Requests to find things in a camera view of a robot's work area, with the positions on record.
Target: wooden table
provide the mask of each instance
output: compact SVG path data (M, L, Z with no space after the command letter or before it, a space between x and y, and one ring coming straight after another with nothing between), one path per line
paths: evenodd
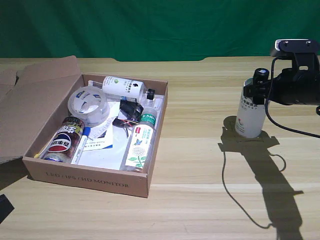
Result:
M0 59L0 71L42 61ZM268 119L258 140L239 140L232 132L244 80L256 68L270 69L271 61L79 59L84 73L168 80L149 198L33 181L16 160L0 165L0 194L15 207L0 225L0 239L319 239L320 140L282 130ZM290 62L277 61L275 74L287 66ZM314 106L272 103L270 113L283 125L320 134ZM226 187L243 209L222 184L224 156Z

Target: white bottle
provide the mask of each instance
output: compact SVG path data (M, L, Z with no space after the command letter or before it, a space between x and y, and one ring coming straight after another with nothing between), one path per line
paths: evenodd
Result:
M252 84L253 79L249 78L243 86ZM254 104L250 97L244 96L242 88L239 108L235 121L235 131L245 138L256 138L260 135L266 118L265 106Z
M132 130L120 170L144 172L144 167L148 165L151 157L156 118L157 111L154 108L144 108L139 124Z
M136 103L141 103L143 99L153 100L155 97L155 90L148 89L143 82L115 76L104 78L102 91L111 98Z

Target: blue marker cap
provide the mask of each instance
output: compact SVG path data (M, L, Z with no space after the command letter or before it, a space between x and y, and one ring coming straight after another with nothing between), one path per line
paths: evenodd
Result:
M83 129L83 134L82 135L84 135L84 136L89 136L89 134L90 134L90 131L91 131L91 128L90 127L88 127L88 126L86 126L86 127L84 127L84 129Z

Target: clear packing tape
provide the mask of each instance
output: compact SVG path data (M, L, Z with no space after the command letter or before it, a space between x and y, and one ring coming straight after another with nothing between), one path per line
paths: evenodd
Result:
M95 127L103 123L109 115L105 93L95 86L77 89L68 100L70 113L81 119L86 127Z

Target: open cardboard box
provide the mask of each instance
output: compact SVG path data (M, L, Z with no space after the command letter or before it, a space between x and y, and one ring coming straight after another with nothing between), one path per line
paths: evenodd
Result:
M23 156L36 181L111 193L148 197L168 99L166 81L124 78L144 82L164 95L153 152L146 173L128 172L34 158L69 116L68 99L89 80L102 83L105 75L81 74L75 56L27 66L15 85L16 72L0 75L0 163Z

